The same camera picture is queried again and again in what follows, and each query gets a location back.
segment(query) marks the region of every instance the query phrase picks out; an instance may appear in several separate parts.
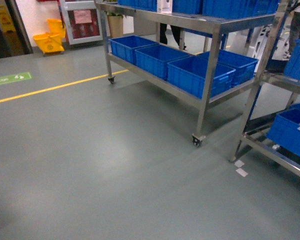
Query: yellow mop bucket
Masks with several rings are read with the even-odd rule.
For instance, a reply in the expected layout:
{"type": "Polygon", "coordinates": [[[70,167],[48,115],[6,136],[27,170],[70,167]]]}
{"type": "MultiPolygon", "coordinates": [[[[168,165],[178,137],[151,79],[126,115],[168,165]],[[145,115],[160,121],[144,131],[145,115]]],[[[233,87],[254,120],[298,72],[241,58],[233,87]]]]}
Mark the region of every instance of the yellow mop bucket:
{"type": "Polygon", "coordinates": [[[63,52],[61,37],[59,33],[49,33],[34,35],[33,40],[38,45],[40,50],[46,53],[63,52]]]}
{"type": "Polygon", "coordinates": [[[62,39],[66,36],[66,28],[60,19],[48,18],[46,21],[51,33],[59,34],[62,39]]]}

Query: metal shelf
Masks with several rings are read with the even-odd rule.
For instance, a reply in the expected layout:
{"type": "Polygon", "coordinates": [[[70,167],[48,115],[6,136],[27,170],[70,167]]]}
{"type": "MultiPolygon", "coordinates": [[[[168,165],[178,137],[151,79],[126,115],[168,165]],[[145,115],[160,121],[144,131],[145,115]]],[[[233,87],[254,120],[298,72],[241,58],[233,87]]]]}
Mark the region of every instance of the metal shelf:
{"type": "MultiPolygon", "coordinates": [[[[191,14],[182,14],[182,13],[172,13],[172,14],[163,14],[152,11],[145,11],[140,9],[134,9],[129,6],[118,5],[116,2],[105,2],[101,3],[99,0],[94,0],[95,6],[101,12],[101,27],[102,34],[104,39],[104,52],[105,60],[108,70],[108,79],[111,83],[114,82],[114,76],[112,76],[111,70],[111,61],[128,68],[130,71],[135,74],[145,78],[149,82],[157,85],[163,90],[173,94],[177,98],[182,99],[191,106],[194,106],[199,109],[198,121],[195,133],[192,135],[193,143],[195,146],[199,147],[202,141],[205,138],[205,129],[204,129],[204,120],[206,112],[209,108],[216,106],[224,101],[235,97],[236,95],[243,93],[244,91],[250,89],[254,80],[248,81],[240,86],[230,89],[218,96],[210,98],[212,83],[215,76],[216,66],[218,62],[218,55],[220,51],[221,40],[223,34],[228,34],[231,32],[236,32],[245,29],[253,29],[255,27],[260,27],[268,25],[273,22],[275,19],[274,14],[262,15],[256,17],[242,18],[242,19],[224,19],[217,17],[209,17],[204,15],[191,15],[191,14]],[[212,35],[211,49],[208,59],[208,67],[205,76],[205,83],[202,98],[198,99],[192,95],[178,89],[175,86],[170,85],[169,83],[162,81],[161,79],[154,77],[153,75],[143,71],[142,69],[137,68],[136,66],[123,61],[112,54],[109,53],[109,41],[106,31],[106,16],[105,12],[117,13],[131,17],[145,18],[157,23],[164,23],[169,25],[174,25],[181,27],[181,32],[183,29],[191,29],[199,32],[204,32],[212,35]]],[[[159,42],[159,35],[157,31],[156,36],[157,42],[159,42]]],[[[180,36],[180,49],[183,49],[183,34],[180,36]]]]}
{"type": "Polygon", "coordinates": [[[244,134],[241,141],[300,177],[300,165],[262,142],[244,134]]]}
{"type": "MultiPolygon", "coordinates": [[[[140,77],[143,77],[150,83],[152,83],[152,84],[158,86],[159,88],[165,90],[166,92],[176,96],[177,98],[183,100],[187,104],[189,104],[197,109],[200,108],[201,99],[189,94],[186,91],[183,91],[182,89],[168,83],[165,80],[162,80],[161,78],[158,78],[158,77],[152,75],[151,73],[149,73],[147,71],[144,71],[143,69],[131,64],[130,62],[127,62],[117,56],[112,55],[112,53],[108,53],[108,56],[109,56],[110,60],[113,61],[114,63],[128,69],[130,72],[133,72],[140,77]]],[[[249,90],[251,88],[253,82],[254,82],[254,80],[252,79],[250,81],[242,83],[239,86],[233,87],[233,88],[229,89],[228,91],[225,91],[219,95],[216,95],[216,96],[210,98],[208,107],[212,108],[216,105],[219,105],[219,104],[229,100],[230,98],[233,98],[233,97],[249,90]]]]}
{"type": "Polygon", "coordinates": [[[233,149],[229,161],[234,162],[237,160],[237,158],[240,156],[239,150],[241,144],[245,143],[255,151],[259,151],[260,153],[264,154],[268,158],[272,159],[276,163],[280,164],[281,166],[285,167],[286,169],[290,170],[292,173],[300,177],[300,165],[298,163],[282,155],[271,147],[263,144],[259,139],[253,138],[252,136],[255,133],[260,133],[261,131],[270,128],[273,120],[275,119],[276,112],[250,120],[263,83],[268,83],[292,92],[285,109],[288,109],[290,105],[297,99],[298,95],[300,95],[300,81],[287,76],[265,72],[266,65],[270,56],[269,53],[274,47],[276,36],[282,25],[283,19],[285,19],[286,9],[289,1],[290,0],[281,0],[279,11],[275,15],[273,28],[269,33],[269,38],[262,55],[260,67],[256,74],[256,84],[251,88],[246,107],[242,115],[238,133],[234,138],[235,148],[233,149]]]}
{"type": "Polygon", "coordinates": [[[197,30],[199,32],[213,34],[220,28],[221,34],[228,34],[245,29],[253,29],[272,23],[275,15],[262,15],[241,19],[224,19],[204,15],[172,13],[164,14],[153,11],[134,9],[129,6],[118,5],[117,3],[96,2],[99,10],[118,13],[131,17],[142,17],[158,23],[174,25],[181,28],[197,30]]]}
{"type": "Polygon", "coordinates": [[[262,81],[300,95],[299,80],[283,75],[265,73],[262,77],[262,81]]]}

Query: caster wheel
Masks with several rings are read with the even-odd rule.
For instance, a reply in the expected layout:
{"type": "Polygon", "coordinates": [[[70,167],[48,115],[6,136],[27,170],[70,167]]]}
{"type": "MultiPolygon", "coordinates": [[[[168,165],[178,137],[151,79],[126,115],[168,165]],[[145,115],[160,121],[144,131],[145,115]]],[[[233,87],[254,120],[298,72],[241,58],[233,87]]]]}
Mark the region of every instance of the caster wheel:
{"type": "Polygon", "coordinates": [[[111,78],[108,78],[109,82],[111,84],[114,84],[115,83],[115,77],[111,77],[111,78]]]}
{"type": "Polygon", "coordinates": [[[193,143],[193,145],[195,145],[197,148],[199,148],[199,147],[201,146],[201,144],[202,144],[202,142],[201,142],[199,139],[195,138],[195,137],[193,138],[192,143],[193,143]]]}

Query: yellow floor line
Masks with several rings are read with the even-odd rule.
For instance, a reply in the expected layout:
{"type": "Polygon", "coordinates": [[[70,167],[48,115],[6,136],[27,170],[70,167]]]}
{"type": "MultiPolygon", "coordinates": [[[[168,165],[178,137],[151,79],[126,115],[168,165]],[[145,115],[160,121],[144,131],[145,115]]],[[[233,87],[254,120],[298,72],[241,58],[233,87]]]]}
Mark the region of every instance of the yellow floor line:
{"type": "MultiPolygon", "coordinates": [[[[128,70],[125,69],[125,70],[121,70],[121,71],[116,71],[116,72],[113,72],[112,74],[117,75],[117,74],[122,74],[122,73],[125,73],[125,72],[128,72],[128,70]]],[[[61,89],[61,88],[64,88],[64,87],[68,87],[68,86],[72,86],[72,85],[76,85],[76,84],[81,84],[81,83],[96,80],[96,79],[105,78],[107,76],[108,76],[108,74],[103,74],[103,75],[100,75],[100,76],[94,76],[94,77],[86,78],[86,79],[79,80],[79,81],[73,81],[73,82],[70,82],[70,83],[66,83],[66,84],[62,84],[62,85],[58,85],[58,86],[53,86],[53,87],[45,88],[45,89],[38,90],[38,91],[32,91],[32,92],[28,92],[28,93],[17,95],[17,96],[3,98],[3,99],[0,99],[0,103],[4,103],[4,102],[7,102],[7,101],[20,99],[20,98],[24,98],[24,97],[28,97],[28,96],[32,96],[32,95],[36,95],[36,94],[41,94],[41,93],[45,93],[45,92],[48,92],[48,91],[61,89]]]]}

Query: potted plant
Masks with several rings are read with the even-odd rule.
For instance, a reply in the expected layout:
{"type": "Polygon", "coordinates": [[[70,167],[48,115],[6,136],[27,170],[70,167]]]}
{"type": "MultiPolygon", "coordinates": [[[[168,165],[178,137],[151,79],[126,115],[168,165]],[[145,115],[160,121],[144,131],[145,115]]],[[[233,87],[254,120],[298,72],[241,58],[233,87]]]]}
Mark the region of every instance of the potted plant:
{"type": "MultiPolygon", "coordinates": [[[[104,2],[112,3],[117,2],[118,0],[104,0],[104,2]]],[[[122,14],[114,13],[114,12],[106,12],[110,37],[118,38],[124,35],[124,16],[122,14]]]]}

